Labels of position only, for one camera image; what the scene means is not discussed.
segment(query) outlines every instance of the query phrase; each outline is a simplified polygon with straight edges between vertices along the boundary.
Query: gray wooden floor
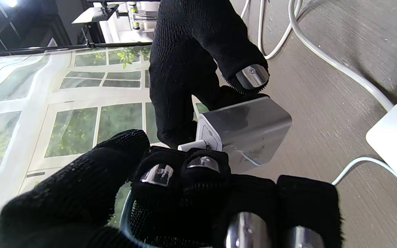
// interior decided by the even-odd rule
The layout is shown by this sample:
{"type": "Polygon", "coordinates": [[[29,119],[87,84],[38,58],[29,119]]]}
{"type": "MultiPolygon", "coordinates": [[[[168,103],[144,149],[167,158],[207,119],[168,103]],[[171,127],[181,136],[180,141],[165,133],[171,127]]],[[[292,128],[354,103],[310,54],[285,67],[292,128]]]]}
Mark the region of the gray wooden floor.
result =
{"type": "MultiPolygon", "coordinates": [[[[240,14],[244,0],[231,0],[240,14]]],[[[270,52],[288,25],[287,0],[266,7],[264,43],[270,52]]],[[[259,0],[247,21],[257,43],[259,0]]],[[[397,102],[397,0],[304,0],[301,28],[330,55],[361,71],[397,102]]],[[[310,52],[293,34],[269,60],[265,93],[286,109],[293,126],[273,160],[250,171],[332,182],[356,157],[378,157],[365,135],[386,112],[353,80],[310,52]]],[[[345,246],[397,247],[397,180],[364,163],[338,186],[345,246]]]]}

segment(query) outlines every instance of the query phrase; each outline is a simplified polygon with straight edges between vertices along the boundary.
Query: finger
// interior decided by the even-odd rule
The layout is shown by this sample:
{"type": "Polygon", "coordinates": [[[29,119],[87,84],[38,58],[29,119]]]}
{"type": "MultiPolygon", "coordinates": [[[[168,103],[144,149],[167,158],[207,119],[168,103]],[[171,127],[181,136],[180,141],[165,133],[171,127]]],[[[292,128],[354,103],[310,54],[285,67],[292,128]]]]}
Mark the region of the finger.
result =
{"type": "Polygon", "coordinates": [[[229,0],[178,0],[184,8],[185,28],[217,61],[227,82],[250,94],[268,80],[267,61],[249,41],[247,27],[229,0]]]}

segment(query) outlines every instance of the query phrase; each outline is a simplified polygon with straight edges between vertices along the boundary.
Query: white cable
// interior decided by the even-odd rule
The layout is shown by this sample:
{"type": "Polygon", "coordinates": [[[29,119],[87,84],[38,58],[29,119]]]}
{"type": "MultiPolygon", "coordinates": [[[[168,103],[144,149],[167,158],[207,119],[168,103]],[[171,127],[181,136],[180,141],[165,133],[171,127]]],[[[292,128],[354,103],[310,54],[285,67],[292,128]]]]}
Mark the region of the white cable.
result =
{"type": "MultiPolygon", "coordinates": [[[[264,15],[266,14],[265,3],[266,3],[265,0],[261,0],[261,2],[260,2],[260,21],[258,23],[258,49],[263,54],[265,54],[265,52],[263,50],[263,23],[264,23],[264,15]]],[[[295,16],[299,16],[299,10],[301,9],[302,3],[303,3],[302,0],[298,0],[296,2],[295,16]]],[[[282,48],[284,42],[286,41],[287,37],[290,35],[290,31],[291,30],[292,30],[292,26],[289,23],[289,25],[287,26],[286,31],[284,32],[282,38],[280,39],[278,44],[275,46],[274,50],[272,50],[272,52],[269,53],[268,55],[265,55],[265,57],[264,57],[265,59],[269,60],[270,58],[272,58],[275,55],[277,55],[277,53],[282,48]]]]}
{"type": "Polygon", "coordinates": [[[357,74],[356,72],[352,71],[349,69],[347,66],[343,65],[342,63],[338,62],[336,59],[332,58],[330,55],[327,53],[323,52],[320,48],[315,46],[307,37],[304,35],[304,33],[301,31],[301,28],[299,28],[298,22],[296,22],[296,17],[294,16],[293,12],[294,10],[294,4],[295,0],[290,0],[289,1],[289,17],[290,17],[290,23],[292,24],[293,31],[295,32],[296,36],[303,42],[303,44],[309,48],[312,52],[314,52],[316,55],[318,55],[320,58],[322,58],[324,61],[335,67],[336,69],[340,70],[343,72],[345,75],[351,77],[353,80],[355,80],[357,83],[359,83],[364,89],[366,89],[370,94],[373,95],[373,97],[378,100],[378,102],[387,110],[390,111],[393,108],[393,103],[372,83],[370,83],[368,80],[366,80],[364,77],[361,75],[357,74]]]}
{"type": "Polygon", "coordinates": [[[240,15],[241,19],[243,19],[244,13],[246,13],[247,7],[249,6],[250,2],[251,2],[251,0],[246,0],[246,3],[244,4],[243,11],[241,12],[241,15],[240,15]]]}
{"type": "Polygon", "coordinates": [[[371,158],[371,157],[358,157],[358,158],[354,159],[352,162],[350,162],[344,168],[344,170],[339,174],[339,176],[332,182],[332,185],[337,186],[350,171],[352,171],[354,168],[356,168],[354,166],[357,163],[362,162],[362,161],[369,161],[369,162],[377,163],[378,165],[381,165],[383,168],[385,168],[387,171],[392,173],[397,178],[397,173],[395,171],[393,171],[393,169],[390,168],[390,166],[388,166],[386,163],[384,163],[378,159],[371,158]]]}
{"type": "MultiPolygon", "coordinates": [[[[241,18],[244,17],[244,14],[246,13],[247,7],[249,5],[250,0],[246,0],[246,3],[244,4],[244,9],[241,14],[241,18]]],[[[393,103],[372,83],[370,83],[368,80],[366,80],[364,77],[361,75],[357,74],[353,70],[349,69],[348,67],[344,66],[341,64],[339,61],[335,60],[332,58],[330,55],[327,53],[323,52],[320,48],[315,46],[302,32],[301,28],[299,28],[298,22],[296,21],[297,16],[299,16],[299,10],[302,5],[302,0],[297,0],[296,7],[295,5],[295,0],[290,0],[289,1],[289,8],[288,8],[288,14],[289,14],[289,19],[290,19],[290,24],[287,27],[284,35],[282,36],[282,39],[280,42],[277,44],[277,46],[274,48],[274,50],[266,55],[264,58],[270,59],[273,56],[275,56],[282,45],[284,44],[285,40],[287,39],[288,35],[290,34],[290,31],[293,30],[295,31],[296,36],[303,42],[303,44],[308,47],[312,52],[314,52],[316,55],[318,55],[320,58],[322,58],[324,61],[335,67],[336,69],[340,70],[343,72],[345,75],[351,77],[353,80],[355,80],[357,83],[359,83],[364,89],[366,89],[370,94],[373,95],[373,97],[387,110],[390,111],[393,108],[393,103]]],[[[260,3],[260,21],[258,24],[258,49],[264,54],[263,52],[263,22],[264,22],[264,15],[265,15],[265,0],[261,0],[260,3]]]]}

